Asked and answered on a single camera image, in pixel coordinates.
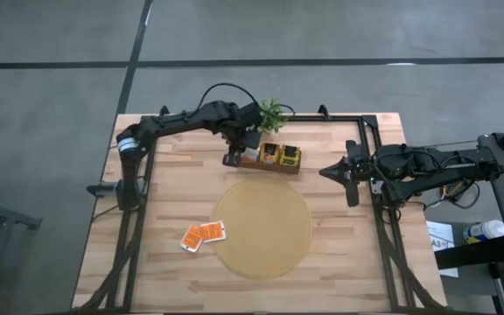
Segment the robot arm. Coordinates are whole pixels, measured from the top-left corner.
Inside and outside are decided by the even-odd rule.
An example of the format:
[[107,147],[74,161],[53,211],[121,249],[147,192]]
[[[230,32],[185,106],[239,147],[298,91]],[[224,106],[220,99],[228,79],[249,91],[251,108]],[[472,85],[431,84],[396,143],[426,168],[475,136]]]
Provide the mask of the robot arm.
[[137,184],[137,172],[143,157],[159,137],[189,130],[206,129],[214,135],[221,133],[227,140],[229,152],[257,148],[260,133],[256,127],[262,122],[256,103],[238,108],[232,102],[212,101],[193,111],[177,115],[144,116],[117,137],[122,162],[122,180],[115,188],[120,210],[135,210],[144,203]]
[[384,145],[369,157],[355,141],[346,142],[347,158],[320,170],[319,174],[346,188],[347,204],[359,204],[361,181],[382,181],[382,204],[398,207],[424,191],[456,183],[495,180],[503,172],[489,148],[440,151],[405,144]]

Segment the small plant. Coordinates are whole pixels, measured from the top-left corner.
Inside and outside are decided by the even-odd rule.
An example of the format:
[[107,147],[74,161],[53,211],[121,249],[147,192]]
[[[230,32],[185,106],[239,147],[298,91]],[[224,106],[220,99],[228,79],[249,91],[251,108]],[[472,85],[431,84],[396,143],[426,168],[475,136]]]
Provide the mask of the small plant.
[[263,117],[260,129],[265,133],[270,133],[272,130],[276,133],[279,132],[279,129],[284,126],[284,122],[287,121],[287,116],[281,115],[283,111],[279,106],[278,99],[272,97],[269,100],[261,100],[260,108]]

